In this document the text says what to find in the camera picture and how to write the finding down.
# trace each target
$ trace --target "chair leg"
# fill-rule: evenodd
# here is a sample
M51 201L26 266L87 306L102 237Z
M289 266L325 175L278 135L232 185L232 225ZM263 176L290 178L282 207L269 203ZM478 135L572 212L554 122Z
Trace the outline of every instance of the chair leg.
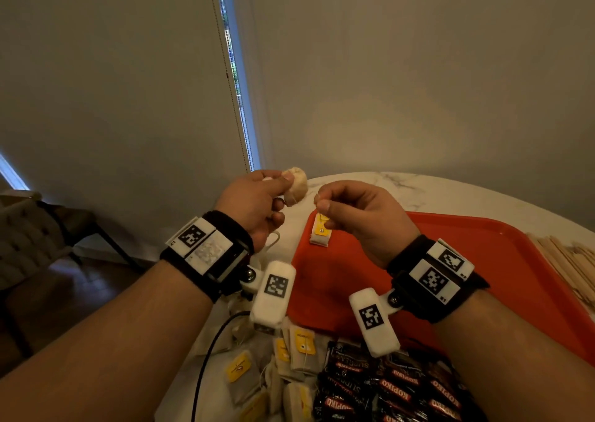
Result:
M75 261L79 267L83 266L83 261L81 260L81 258L79 258L76 254L74 253L70 253L68 255L73 261Z
M132 267L138 273L145 272L145 269L143 267L141 267L139 264L137 264L136 261L134 259L132 259L126 253L126 251L124 251L120 247L120 245L115 243L114 239L109 237L107 232L105 232L103 229L101 229L101 226L99 226L97 223L95 224L95 226L96 226L96 232L115 250L116 253L118 253L120 256L122 256L123 260L125 260L126 262L128 262L130 264L130 267Z
M32 357L33 349L31 348L31 345L29 345L29 343L27 342L27 339L21 331L21 328L19 328L17 321L14 320L14 317L10 313L10 310L7 308L5 296L2 296L0 298L0 317L2 317L8 334L10 334L14 343L17 344L17 348L21 352L23 358L27 359Z

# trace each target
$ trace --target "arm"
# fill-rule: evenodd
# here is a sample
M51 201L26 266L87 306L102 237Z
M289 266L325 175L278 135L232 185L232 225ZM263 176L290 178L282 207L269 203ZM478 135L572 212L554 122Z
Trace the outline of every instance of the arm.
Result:
M265 176L273 180L263 181ZM215 208L260 251L284 221L293 175L255 171L235 180ZM3 420L148 421L212 308L212 301L159 261L128 290L0 380Z
M434 329L491 421L593 418L595 369L486 291Z
M328 229L352 233L381 268L420 234L384 189L324 185L314 199ZM595 369L486 291L434 325L452 363L491 421L590 420Z

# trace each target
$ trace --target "screw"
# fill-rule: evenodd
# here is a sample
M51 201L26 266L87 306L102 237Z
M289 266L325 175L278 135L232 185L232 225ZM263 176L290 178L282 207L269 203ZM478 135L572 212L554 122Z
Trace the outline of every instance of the screw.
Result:
M252 268L248 268L248 270L246 270L246 279L244 279L244 282L251 283L256 278L257 278L257 273Z
M399 297L395 294L395 292L392 292L389 295L389 298L387 301L388 301L389 305L391 305L394 308L398 308L400 306Z

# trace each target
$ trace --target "person's right hand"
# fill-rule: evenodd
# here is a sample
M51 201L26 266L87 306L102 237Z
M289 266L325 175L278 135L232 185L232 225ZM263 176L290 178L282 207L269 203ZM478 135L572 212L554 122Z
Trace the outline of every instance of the person's right hand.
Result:
M368 258L384 269L420 235L401 205L376 185L332 182L320 187L314 203L318 212L330 218L327 229L353 234Z

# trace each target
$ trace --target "red tray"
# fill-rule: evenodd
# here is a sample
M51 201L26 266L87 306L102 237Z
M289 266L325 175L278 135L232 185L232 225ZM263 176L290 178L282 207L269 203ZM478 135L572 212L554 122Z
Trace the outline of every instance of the red tray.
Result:
M293 257L297 275L287 315L315 330L360 338L349 295L366 287L381 295L390 289L390 277L350 234L333 231L328 248L310 244L315 215ZM595 366L595 324L524 233L488 218L409 216L429 238L443 238L472 261L503 304ZM411 338L442 350L428 322L402 311L391 316L391 324L406 348L413 346Z

